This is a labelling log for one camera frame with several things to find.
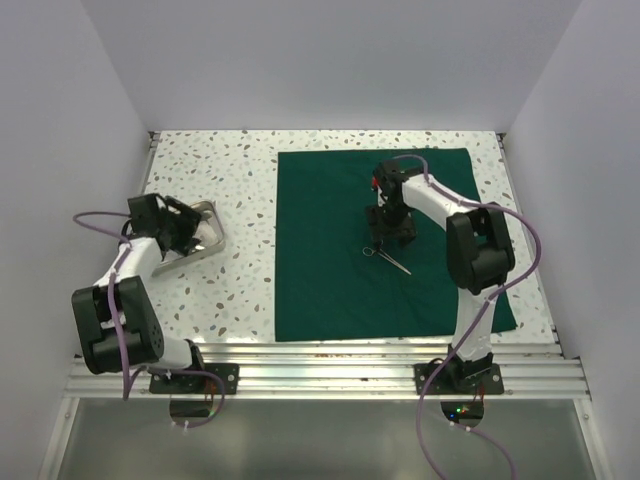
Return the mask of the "dark green surgical cloth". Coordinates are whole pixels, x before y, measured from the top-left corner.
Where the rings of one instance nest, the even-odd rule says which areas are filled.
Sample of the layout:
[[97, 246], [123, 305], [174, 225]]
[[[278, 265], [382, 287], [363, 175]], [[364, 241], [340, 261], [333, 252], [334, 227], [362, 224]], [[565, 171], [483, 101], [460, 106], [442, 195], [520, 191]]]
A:
[[450, 336], [458, 292], [446, 266], [446, 234], [414, 213], [417, 237], [385, 245], [398, 261], [366, 256], [365, 209], [377, 201], [375, 167], [424, 157], [444, 186], [479, 197], [465, 149], [287, 152], [278, 156], [275, 338], [279, 342]]

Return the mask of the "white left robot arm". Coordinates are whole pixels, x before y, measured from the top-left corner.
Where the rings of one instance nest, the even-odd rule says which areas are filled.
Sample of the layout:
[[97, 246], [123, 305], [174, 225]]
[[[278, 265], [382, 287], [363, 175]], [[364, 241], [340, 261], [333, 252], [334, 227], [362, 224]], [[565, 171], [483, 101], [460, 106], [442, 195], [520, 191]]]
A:
[[208, 369], [193, 341], [163, 332], [146, 283], [168, 253], [184, 257], [199, 243], [196, 232], [203, 216], [159, 194], [133, 197], [127, 204], [120, 232], [84, 222], [87, 212], [73, 217], [77, 224], [118, 240], [118, 253], [107, 273], [71, 297], [82, 356], [96, 375], [149, 366], [173, 371], [175, 384], [185, 392], [197, 392], [207, 383]]

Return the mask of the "stainless steel tray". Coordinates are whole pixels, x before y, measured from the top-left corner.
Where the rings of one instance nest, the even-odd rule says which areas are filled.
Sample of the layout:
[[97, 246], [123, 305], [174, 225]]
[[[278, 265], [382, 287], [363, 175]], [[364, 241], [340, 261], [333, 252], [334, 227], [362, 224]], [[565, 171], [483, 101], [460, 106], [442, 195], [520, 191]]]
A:
[[189, 255], [179, 255], [168, 251], [153, 276], [159, 276], [171, 270], [184, 267], [221, 252], [226, 246], [226, 235], [218, 215], [216, 203], [213, 201], [199, 201], [189, 205], [202, 214], [202, 221], [195, 234], [201, 240], [201, 245]]

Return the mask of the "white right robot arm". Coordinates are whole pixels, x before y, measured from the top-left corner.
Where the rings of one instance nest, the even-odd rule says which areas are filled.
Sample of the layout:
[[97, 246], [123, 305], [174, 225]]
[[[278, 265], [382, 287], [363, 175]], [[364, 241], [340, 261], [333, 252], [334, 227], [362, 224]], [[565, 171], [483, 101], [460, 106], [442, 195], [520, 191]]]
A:
[[445, 385], [468, 392], [491, 372], [491, 333], [498, 289], [515, 267], [515, 255], [504, 213], [497, 204], [482, 204], [445, 187], [428, 165], [404, 169], [399, 155], [373, 170], [377, 203], [365, 208], [372, 245], [366, 256], [378, 255], [402, 271], [407, 268], [383, 251], [395, 242], [404, 247], [416, 239], [413, 214], [419, 212], [446, 236], [446, 268], [458, 289], [454, 336], [447, 358], [428, 377], [432, 389]]

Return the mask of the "steel scissor forceps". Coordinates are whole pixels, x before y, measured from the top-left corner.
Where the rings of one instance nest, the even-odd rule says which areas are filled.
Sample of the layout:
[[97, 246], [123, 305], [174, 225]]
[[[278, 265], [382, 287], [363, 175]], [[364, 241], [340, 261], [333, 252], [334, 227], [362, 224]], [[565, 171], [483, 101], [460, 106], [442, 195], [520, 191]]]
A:
[[412, 275], [412, 272], [409, 269], [407, 269], [404, 265], [399, 263], [391, 255], [389, 255], [386, 251], [384, 251], [381, 245], [373, 246], [373, 247], [365, 246], [362, 249], [362, 254], [364, 256], [366, 256], [366, 257], [378, 256], [378, 257], [382, 258], [383, 260], [385, 260], [386, 262], [388, 262], [389, 264], [393, 265], [395, 268], [397, 268], [400, 271], [404, 272], [405, 274], [407, 274], [409, 276]]

